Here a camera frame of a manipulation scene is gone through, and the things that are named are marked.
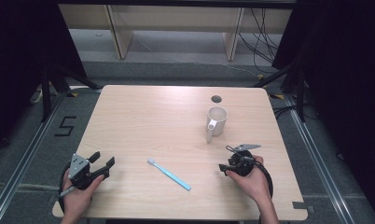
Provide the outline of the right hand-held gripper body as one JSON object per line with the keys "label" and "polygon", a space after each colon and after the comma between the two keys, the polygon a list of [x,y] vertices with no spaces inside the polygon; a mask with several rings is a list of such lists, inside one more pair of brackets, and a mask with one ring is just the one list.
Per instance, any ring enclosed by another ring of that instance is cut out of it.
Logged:
{"label": "right hand-held gripper body", "polygon": [[253,157],[250,149],[258,148],[260,145],[240,144],[237,147],[227,146],[227,150],[232,152],[233,155],[228,159],[229,170],[240,176],[247,176],[257,160]]}

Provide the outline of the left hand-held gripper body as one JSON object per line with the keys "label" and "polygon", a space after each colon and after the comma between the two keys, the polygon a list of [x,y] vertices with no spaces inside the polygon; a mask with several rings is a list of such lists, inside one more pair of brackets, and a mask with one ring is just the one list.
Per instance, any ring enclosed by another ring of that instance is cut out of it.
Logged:
{"label": "left hand-held gripper body", "polygon": [[75,188],[84,190],[99,175],[103,175],[104,178],[110,176],[109,172],[92,172],[90,170],[90,165],[89,159],[83,158],[77,154],[72,156],[68,178]]}

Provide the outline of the white cup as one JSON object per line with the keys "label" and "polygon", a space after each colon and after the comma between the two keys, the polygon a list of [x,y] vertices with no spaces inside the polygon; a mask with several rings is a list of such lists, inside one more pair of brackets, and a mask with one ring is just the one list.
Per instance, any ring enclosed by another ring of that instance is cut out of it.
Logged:
{"label": "white cup", "polygon": [[208,110],[206,122],[207,143],[211,143],[214,136],[219,136],[223,133],[227,118],[228,111],[221,106],[213,106]]}

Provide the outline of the light blue toothbrush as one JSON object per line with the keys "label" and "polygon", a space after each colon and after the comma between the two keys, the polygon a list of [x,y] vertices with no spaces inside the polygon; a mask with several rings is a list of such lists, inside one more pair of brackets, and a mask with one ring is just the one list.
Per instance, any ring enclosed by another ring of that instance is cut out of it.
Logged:
{"label": "light blue toothbrush", "polygon": [[153,159],[149,158],[149,159],[147,159],[147,162],[149,164],[151,164],[152,166],[156,167],[157,169],[159,169],[163,174],[167,175],[169,178],[172,179],[172,181],[174,181],[175,183],[177,183],[179,186],[181,186],[185,190],[187,190],[187,191],[191,190],[191,186],[188,183],[186,183],[185,181],[183,181],[182,179],[180,179],[179,177],[177,177],[176,175],[174,175],[173,173],[171,173],[167,169],[165,169],[162,166],[158,165]]}

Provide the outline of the person's right hand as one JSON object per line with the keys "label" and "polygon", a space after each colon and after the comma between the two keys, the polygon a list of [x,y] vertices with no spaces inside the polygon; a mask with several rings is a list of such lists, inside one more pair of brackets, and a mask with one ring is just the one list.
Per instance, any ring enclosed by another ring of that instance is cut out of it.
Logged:
{"label": "person's right hand", "polygon": [[269,203],[271,201],[267,178],[257,166],[246,176],[240,176],[232,171],[226,171],[226,174],[257,204]]}

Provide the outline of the person's left hand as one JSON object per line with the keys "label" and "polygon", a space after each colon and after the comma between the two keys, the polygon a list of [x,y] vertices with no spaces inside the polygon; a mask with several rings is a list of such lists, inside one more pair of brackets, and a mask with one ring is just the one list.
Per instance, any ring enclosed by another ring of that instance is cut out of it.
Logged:
{"label": "person's left hand", "polygon": [[73,189],[63,197],[64,215],[68,217],[82,217],[90,206],[91,198],[104,180],[103,175],[96,177],[84,190]]}

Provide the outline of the black metal stand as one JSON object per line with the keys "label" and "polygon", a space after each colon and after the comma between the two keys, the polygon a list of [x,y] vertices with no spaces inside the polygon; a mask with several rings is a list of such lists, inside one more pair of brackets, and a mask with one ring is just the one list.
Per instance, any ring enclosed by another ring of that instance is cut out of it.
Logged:
{"label": "black metal stand", "polygon": [[41,87],[43,102],[43,117],[45,121],[52,111],[50,101],[50,86],[53,86],[58,93],[67,93],[71,90],[66,82],[66,78],[70,77],[93,90],[101,90],[103,87],[90,81],[87,76],[80,75],[72,70],[58,65],[56,63],[48,63],[42,69]]}
{"label": "black metal stand", "polygon": [[282,76],[285,76],[285,79],[281,85],[281,91],[283,93],[290,93],[292,90],[296,91],[298,117],[304,122],[304,71],[301,63],[294,60],[278,72],[259,81],[254,85],[254,88],[262,88]]}

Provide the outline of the dark curtain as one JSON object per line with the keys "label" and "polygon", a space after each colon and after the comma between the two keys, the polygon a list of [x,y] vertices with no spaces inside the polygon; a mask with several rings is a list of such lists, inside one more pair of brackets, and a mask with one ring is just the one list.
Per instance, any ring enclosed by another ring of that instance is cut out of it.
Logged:
{"label": "dark curtain", "polygon": [[375,0],[296,0],[273,65],[294,61],[375,213]]}
{"label": "dark curtain", "polygon": [[54,64],[86,75],[59,4],[0,0],[0,144]]}

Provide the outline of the light wooden shelf unit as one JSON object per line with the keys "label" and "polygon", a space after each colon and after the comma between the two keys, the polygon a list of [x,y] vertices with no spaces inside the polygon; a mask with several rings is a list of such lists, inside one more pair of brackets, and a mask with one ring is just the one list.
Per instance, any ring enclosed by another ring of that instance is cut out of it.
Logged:
{"label": "light wooden shelf unit", "polygon": [[117,57],[126,57],[136,31],[220,33],[226,58],[233,61],[240,33],[281,35],[289,21],[289,9],[248,7],[146,7],[60,4],[70,29],[108,30]]}

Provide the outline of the metal floor rail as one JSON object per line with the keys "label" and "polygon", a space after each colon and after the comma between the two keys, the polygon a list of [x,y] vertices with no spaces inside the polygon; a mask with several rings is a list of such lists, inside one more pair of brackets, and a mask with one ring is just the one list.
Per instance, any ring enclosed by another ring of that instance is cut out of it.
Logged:
{"label": "metal floor rail", "polygon": [[317,145],[315,144],[313,137],[306,125],[306,123],[300,118],[296,109],[293,109],[291,112],[291,117],[297,126],[299,134],[304,142],[305,147],[308,150],[308,153],[312,159],[313,165],[324,185],[327,196],[331,201],[335,212],[340,220],[341,224],[356,224],[351,210],[349,209],[347,202],[344,200],[340,189],[337,187],[331,173],[326,167],[326,164],[318,150]]}
{"label": "metal floor rail", "polygon": [[50,112],[48,116],[40,123],[37,131],[35,132],[33,139],[30,142],[30,145],[26,148],[21,159],[15,166],[15,169],[11,177],[3,186],[2,191],[0,193],[0,221],[4,213],[6,212],[8,206],[10,205],[20,182],[22,181],[28,168],[30,167],[41,143],[43,142],[45,138],[45,135],[49,129],[49,126],[54,120],[56,112],[65,97],[66,97],[65,92],[58,93],[55,96],[54,101],[51,104]]}

